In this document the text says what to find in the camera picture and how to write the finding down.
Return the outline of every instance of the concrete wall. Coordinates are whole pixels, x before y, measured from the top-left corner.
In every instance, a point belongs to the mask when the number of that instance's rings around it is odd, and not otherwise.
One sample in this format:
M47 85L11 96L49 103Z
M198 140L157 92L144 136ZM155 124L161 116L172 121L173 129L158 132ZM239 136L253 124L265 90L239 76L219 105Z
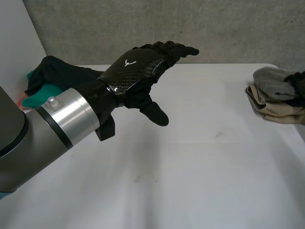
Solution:
M305 0L23 1L46 53L72 64L172 40L201 51L181 62L305 65Z

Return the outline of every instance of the small white button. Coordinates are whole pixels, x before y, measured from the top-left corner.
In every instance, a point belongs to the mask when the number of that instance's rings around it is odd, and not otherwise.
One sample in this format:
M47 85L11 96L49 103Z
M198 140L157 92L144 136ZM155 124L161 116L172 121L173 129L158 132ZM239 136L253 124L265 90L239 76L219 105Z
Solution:
M48 98L48 104L50 107L56 107L58 105L58 100L54 96L51 96Z

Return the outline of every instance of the black bracket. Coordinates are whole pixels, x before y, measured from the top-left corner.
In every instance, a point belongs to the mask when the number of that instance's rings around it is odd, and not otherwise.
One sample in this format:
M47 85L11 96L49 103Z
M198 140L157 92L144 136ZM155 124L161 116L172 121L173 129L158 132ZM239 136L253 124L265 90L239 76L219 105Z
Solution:
M100 141L104 141L115 135L115 123L113 117L110 115L106 122L95 130L95 133Z

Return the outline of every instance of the carbon fiber hand cover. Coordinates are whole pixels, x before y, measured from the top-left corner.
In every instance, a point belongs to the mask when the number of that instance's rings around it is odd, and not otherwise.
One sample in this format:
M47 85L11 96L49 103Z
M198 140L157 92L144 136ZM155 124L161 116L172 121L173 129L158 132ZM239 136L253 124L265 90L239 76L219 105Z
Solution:
M154 77L157 82L166 69L164 58L155 50L134 49L121 56L98 79L119 95L147 77Z

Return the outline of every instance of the table surface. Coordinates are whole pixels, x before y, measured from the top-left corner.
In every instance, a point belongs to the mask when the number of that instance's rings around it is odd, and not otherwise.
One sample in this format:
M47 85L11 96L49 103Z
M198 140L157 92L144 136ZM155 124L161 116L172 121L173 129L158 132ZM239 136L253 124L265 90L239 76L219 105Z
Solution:
M0 202L3 229L304 229L305 143L244 93L269 64L178 64L151 95L160 127L113 112L95 133ZM108 65L90 65L105 70Z

